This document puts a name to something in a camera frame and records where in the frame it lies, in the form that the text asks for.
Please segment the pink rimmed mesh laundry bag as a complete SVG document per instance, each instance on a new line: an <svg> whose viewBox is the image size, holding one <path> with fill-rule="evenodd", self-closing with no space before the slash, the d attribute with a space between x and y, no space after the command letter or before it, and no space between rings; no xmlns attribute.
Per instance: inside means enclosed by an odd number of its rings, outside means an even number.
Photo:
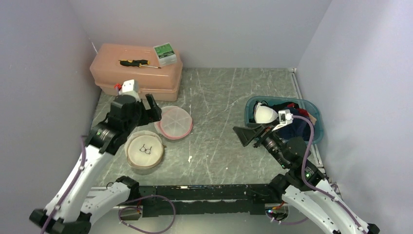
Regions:
<svg viewBox="0 0 413 234"><path fill-rule="evenodd" d="M187 111L178 106L165 106L161 111L161 120L154 123L159 134L170 140L178 140L190 134L193 119Z"/></svg>

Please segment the beige mesh laundry bag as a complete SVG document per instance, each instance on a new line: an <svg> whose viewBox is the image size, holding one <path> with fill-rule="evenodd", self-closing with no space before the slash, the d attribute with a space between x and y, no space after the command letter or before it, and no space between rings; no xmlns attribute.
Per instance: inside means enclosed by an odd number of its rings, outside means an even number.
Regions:
<svg viewBox="0 0 413 234"><path fill-rule="evenodd" d="M128 164L138 170L148 170L163 159L165 146L160 136L151 131L132 133L124 146Z"/></svg>

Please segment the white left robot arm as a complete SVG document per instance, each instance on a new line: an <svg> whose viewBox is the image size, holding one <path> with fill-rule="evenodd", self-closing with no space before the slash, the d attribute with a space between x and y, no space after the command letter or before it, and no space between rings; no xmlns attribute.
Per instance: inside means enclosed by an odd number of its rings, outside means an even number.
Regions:
<svg viewBox="0 0 413 234"><path fill-rule="evenodd" d="M87 234L113 206L139 200L139 183L128 176L121 176L93 199L86 198L97 176L135 127L160 121L161 108L151 94L146 99L149 109L132 94L118 95L112 101L105 119L81 142L82 153L59 192L45 208L30 214L30 221L41 228L41 233Z"/></svg>

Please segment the white bra with black trim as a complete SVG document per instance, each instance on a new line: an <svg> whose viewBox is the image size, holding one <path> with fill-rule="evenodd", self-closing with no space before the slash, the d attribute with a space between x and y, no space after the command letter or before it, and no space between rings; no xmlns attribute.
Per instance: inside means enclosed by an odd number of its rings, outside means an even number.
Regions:
<svg viewBox="0 0 413 234"><path fill-rule="evenodd" d="M257 124L268 124L278 118L278 113L266 104L256 102L253 111L253 118Z"/></svg>

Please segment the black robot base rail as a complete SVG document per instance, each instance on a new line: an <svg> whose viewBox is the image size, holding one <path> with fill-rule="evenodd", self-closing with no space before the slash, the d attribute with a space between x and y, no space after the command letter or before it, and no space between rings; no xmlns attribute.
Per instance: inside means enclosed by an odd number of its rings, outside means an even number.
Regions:
<svg viewBox="0 0 413 234"><path fill-rule="evenodd" d="M142 208L143 217L248 213L263 215L280 206L267 184L140 186L121 206Z"/></svg>

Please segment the red and navy bra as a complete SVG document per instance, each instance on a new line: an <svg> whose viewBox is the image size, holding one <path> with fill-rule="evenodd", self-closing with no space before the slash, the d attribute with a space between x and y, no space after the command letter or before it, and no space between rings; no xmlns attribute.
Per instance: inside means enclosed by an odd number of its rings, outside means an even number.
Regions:
<svg viewBox="0 0 413 234"><path fill-rule="evenodd" d="M318 120L315 117L315 115L309 113L307 110L302 109L300 107L297 109L295 108L287 108L287 109L290 110L291 114L293 115L302 116L310 120L313 125L315 125ZM310 132L309 125L307 124L306 121L300 118L293 119L292 124L278 130L278 135L285 140L289 140L293 137L302 137L305 141L308 141L310 138L310 133L311 132Z"/></svg>

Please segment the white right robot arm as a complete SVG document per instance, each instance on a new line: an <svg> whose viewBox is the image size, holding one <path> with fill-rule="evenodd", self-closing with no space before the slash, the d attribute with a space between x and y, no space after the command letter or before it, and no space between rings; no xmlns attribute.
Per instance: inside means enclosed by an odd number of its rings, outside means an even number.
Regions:
<svg viewBox="0 0 413 234"><path fill-rule="evenodd" d="M376 224L358 217L330 186L326 176L307 157L307 145L301 137L287 142L269 127L233 127L241 144L263 146L286 169L268 184L269 198L285 201L314 222L325 234L377 234Z"/></svg>

